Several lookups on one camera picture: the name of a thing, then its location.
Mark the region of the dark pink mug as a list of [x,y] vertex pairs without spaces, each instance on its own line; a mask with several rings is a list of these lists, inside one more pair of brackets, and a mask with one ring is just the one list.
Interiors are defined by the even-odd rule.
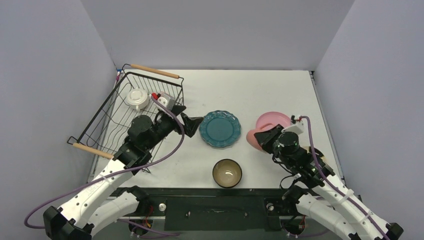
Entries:
[[247,142],[256,150],[260,151],[260,152],[264,152],[264,150],[262,149],[262,147],[260,146],[260,144],[258,143],[257,139],[255,138],[255,134],[256,133],[262,133],[265,130],[263,129],[259,129],[259,128],[255,128],[255,129],[251,129],[248,131],[248,133],[246,134],[246,140]]

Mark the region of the pink plastic plate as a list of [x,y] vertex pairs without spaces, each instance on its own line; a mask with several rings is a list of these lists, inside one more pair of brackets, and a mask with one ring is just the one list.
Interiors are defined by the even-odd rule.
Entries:
[[269,130],[276,125],[281,125],[283,128],[290,127],[292,124],[291,118],[284,113],[277,111],[269,111],[263,113],[256,121],[256,128]]

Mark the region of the white cup with black rim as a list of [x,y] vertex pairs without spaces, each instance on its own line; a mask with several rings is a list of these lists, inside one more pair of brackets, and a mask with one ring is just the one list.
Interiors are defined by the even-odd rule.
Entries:
[[135,88],[126,95],[126,103],[135,111],[142,111],[150,101],[149,93],[141,88]]

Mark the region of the light pink mug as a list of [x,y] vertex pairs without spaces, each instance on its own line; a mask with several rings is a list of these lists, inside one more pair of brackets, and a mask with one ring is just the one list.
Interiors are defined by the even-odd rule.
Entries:
[[159,92],[157,96],[157,100],[162,104],[170,104],[175,101],[175,98],[166,92]]

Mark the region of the cream and black small plate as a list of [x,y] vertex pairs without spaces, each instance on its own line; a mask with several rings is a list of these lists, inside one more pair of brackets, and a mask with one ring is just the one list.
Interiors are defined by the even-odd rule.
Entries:
[[326,156],[318,149],[318,148],[314,148],[314,152],[315,152],[315,155],[316,155],[316,158],[317,158],[317,161],[320,163],[320,164],[327,164],[327,158],[326,158]]

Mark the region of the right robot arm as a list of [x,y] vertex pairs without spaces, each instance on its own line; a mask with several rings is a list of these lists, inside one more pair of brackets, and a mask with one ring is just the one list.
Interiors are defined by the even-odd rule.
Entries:
[[309,190],[327,204],[293,183],[282,197],[282,207],[312,218],[343,240],[398,240],[404,230],[398,223],[389,223],[373,213],[346,187],[323,155],[312,146],[303,148],[299,135],[301,124],[284,128],[267,125],[249,131],[247,140],[255,148],[271,154],[274,163],[286,167]]

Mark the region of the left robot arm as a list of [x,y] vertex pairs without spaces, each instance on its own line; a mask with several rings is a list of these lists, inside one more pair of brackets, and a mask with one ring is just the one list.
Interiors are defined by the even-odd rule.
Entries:
[[135,213],[143,215],[149,209],[147,194],[133,186],[116,199],[104,201],[139,170],[153,163],[151,150],[175,131],[182,138],[191,138],[204,120],[189,117],[183,105],[172,110],[160,110],[155,119],[148,115],[135,117],[123,145],[99,173],[76,195],[59,207],[50,206],[43,213],[46,235],[51,240],[90,240],[100,230],[119,218]]

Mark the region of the teal scalloped ceramic plate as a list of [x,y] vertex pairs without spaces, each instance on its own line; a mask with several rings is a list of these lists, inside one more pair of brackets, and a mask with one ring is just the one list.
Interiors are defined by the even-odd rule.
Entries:
[[229,111],[214,110],[208,112],[199,125],[202,140],[214,148],[232,146],[241,136],[239,119]]

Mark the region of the black bowl cream inside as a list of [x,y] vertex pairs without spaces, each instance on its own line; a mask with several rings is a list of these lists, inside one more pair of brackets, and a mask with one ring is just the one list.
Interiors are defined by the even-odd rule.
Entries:
[[243,177],[241,166],[232,159],[219,160],[212,169],[214,182],[221,188],[230,189],[237,186]]

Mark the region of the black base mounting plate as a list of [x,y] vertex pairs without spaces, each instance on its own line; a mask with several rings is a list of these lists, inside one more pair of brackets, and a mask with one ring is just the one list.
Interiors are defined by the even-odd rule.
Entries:
[[141,206],[127,217],[168,232],[300,231],[312,225],[278,188],[143,188]]

